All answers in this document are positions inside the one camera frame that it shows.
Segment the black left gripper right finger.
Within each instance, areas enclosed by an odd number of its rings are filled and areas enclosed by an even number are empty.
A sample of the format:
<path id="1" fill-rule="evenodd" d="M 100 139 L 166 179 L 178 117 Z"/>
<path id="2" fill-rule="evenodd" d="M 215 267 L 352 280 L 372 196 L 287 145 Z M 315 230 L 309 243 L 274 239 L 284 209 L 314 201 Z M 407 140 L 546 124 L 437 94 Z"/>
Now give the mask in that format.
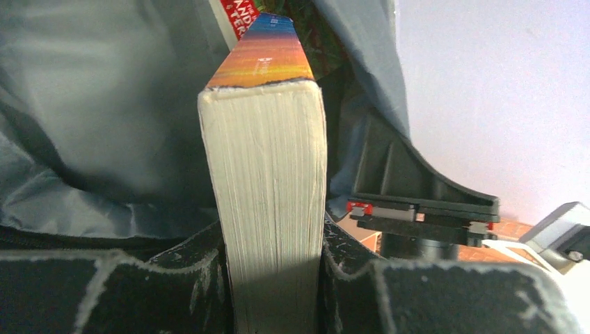
<path id="1" fill-rule="evenodd" d="M 557 281 L 501 262 L 387 260 L 324 217 L 322 333 L 581 333 Z"/>

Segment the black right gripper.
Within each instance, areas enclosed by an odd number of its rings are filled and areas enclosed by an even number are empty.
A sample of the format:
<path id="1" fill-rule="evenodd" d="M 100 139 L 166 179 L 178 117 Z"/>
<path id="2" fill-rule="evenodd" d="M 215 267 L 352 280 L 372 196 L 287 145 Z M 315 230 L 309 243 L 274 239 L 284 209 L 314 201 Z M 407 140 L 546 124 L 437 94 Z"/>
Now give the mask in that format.
<path id="1" fill-rule="evenodd" d="M 457 258 L 460 246 L 481 248 L 498 239 L 498 216 L 403 203 L 498 205 L 499 199 L 445 177 L 381 117 L 367 119 L 352 194 L 385 200 L 351 198 L 346 204 L 359 228 L 381 233 L 385 258 Z"/>

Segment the sunset cover book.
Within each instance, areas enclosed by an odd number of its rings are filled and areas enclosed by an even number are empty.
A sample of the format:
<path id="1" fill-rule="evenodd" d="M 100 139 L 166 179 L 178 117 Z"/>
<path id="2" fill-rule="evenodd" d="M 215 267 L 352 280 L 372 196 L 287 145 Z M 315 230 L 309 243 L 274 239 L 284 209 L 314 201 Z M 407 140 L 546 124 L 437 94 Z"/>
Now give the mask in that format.
<path id="1" fill-rule="evenodd" d="M 328 148 L 288 17 L 262 13 L 198 95 L 237 333 L 316 333 Z"/>

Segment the black student backpack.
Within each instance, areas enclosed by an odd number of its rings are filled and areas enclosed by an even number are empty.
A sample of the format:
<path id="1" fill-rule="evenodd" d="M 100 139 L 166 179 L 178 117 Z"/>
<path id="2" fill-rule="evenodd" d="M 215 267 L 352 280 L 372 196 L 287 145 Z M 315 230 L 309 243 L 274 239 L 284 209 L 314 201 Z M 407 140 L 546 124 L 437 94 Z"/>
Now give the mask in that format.
<path id="1" fill-rule="evenodd" d="M 408 135 L 394 1 L 265 1 L 324 90 L 328 211 L 366 110 Z M 196 98 L 230 50 L 208 1 L 1 2 L 1 248 L 147 259 L 208 226 Z"/>

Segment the red treehouse book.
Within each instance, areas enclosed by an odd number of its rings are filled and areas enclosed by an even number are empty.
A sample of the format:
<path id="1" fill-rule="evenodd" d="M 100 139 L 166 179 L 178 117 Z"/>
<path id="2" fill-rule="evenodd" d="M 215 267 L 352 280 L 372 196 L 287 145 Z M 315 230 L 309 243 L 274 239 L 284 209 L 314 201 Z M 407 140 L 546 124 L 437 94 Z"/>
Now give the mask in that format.
<path id="1" fill-rule="evenodd" d="M 209 0 L 223 39 L 231 51 L 268 6 L 258 0 Z"/>

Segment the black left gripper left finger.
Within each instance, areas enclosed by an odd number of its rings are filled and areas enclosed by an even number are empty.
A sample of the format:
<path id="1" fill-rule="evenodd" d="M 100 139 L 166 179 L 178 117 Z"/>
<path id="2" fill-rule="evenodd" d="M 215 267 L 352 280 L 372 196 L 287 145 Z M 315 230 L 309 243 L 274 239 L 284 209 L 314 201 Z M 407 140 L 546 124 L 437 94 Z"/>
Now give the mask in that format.
<path id="1" fill-rule="evenodd" d="M 2 333 L 231 333 L 212 223 L 139 260 L 122 250 L 3 250 Z"/>

